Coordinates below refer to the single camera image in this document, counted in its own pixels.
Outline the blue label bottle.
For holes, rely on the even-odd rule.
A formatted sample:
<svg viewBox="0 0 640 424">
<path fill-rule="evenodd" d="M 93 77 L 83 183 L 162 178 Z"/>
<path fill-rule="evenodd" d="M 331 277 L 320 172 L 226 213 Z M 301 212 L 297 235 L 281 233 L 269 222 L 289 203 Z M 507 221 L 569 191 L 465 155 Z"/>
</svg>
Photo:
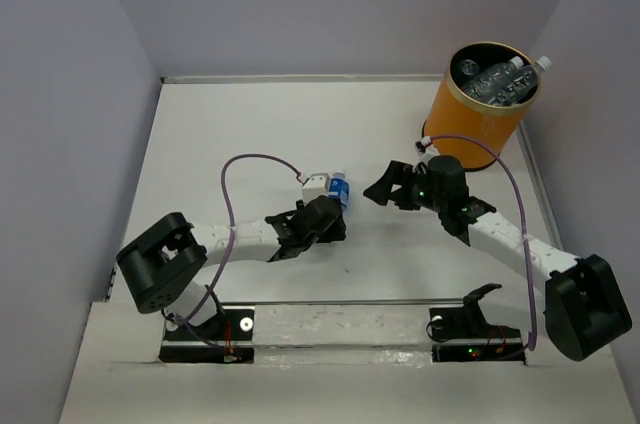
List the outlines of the blue label bottle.
<svg viewBox="0 0 640 424">
<path fill-rule="evenodd" d="M 331 174 L 328 197 L 336 200 L 343 212 L 348 209 L 350 198 L 350 184 L 344 169 L 338 169 Z"/>
</svg>

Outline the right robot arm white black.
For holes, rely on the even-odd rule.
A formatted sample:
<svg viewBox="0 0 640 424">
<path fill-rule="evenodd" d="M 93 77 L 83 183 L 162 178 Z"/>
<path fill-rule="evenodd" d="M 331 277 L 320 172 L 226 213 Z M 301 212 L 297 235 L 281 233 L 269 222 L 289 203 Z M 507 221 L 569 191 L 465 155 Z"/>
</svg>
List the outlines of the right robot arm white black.
<svg viewBox="0 0 640 424">
<path fill-rule="evenodd" d="M 556 349 L 580 362 L 632 329 L 632 318 L 610 264 L 581 258 L 530 236 L 489 203 L 471 195 L 466 173 L 453 156 L 411 165 L 389 163 L 364 197 L 401 210 L 428 209 L 468 247 L 522 275 L 544 298 L 544 326 Z"/>
</svg>

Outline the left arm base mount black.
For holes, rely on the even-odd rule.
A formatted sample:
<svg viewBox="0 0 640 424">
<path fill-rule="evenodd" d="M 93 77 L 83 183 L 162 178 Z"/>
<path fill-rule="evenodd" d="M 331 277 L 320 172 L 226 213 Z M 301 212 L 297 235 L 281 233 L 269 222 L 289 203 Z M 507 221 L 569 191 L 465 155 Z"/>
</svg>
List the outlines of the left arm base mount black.
<svg viewBox="0 0 640 424">
<path fill-rule="evenodd" d="M 255 310 L 227 307 L 201 326 L 167 321 L 159 360 L 169 364 L 252 364 Z"/>
</svg>

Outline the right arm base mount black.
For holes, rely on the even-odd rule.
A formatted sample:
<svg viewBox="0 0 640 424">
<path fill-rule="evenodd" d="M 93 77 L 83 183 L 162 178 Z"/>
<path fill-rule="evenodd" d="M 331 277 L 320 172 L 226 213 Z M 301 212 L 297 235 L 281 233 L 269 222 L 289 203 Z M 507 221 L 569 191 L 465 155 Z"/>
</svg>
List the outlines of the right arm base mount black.
<svg viewBox="0 0 640 424">
<path fill-rule="evenodd" d="M 488 321 L 480 307 L 487 294 L 500 288 L 500 284 L 485 284 L 465 295 L 458 306 L 429 310 L 425 332 L 432 342 L 434 363 L 526 363 L 521 331 Z"/>
</svg>

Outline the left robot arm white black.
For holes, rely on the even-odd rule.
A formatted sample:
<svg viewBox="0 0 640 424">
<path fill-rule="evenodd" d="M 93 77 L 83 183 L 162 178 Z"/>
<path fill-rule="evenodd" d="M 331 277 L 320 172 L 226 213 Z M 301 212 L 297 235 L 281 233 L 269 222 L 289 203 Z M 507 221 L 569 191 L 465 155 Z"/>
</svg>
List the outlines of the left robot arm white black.
<svg viewBox="0 0 640 424">
<path fill-rule="evenodd" d="M 140 314 L 161 313 L 201 339 L 227 327 L 201 269 L 235 261 L 295 259 L 315 244 L 346 239 L 340 202 L 319 196 L 288 212 L 232 227 L 194 225 L 180 212 L 163 216 L 119 251 L 117 266 Z"/>
</svg>

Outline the clear bottle white cap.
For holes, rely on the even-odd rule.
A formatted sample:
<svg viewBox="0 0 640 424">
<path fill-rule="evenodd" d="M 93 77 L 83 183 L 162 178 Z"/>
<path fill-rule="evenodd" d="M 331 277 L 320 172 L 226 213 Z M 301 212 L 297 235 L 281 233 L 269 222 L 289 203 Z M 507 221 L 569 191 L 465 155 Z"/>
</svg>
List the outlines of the clear bottle white cap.
<svg viewBox="0 0 640 424">
<path fill-rule="evenodd" d="M 480 66 L 473 59 L 461 59 L 457 62 L 456 71 L 465 77 L 473 77 L 480 72 Z"/>
</svg>

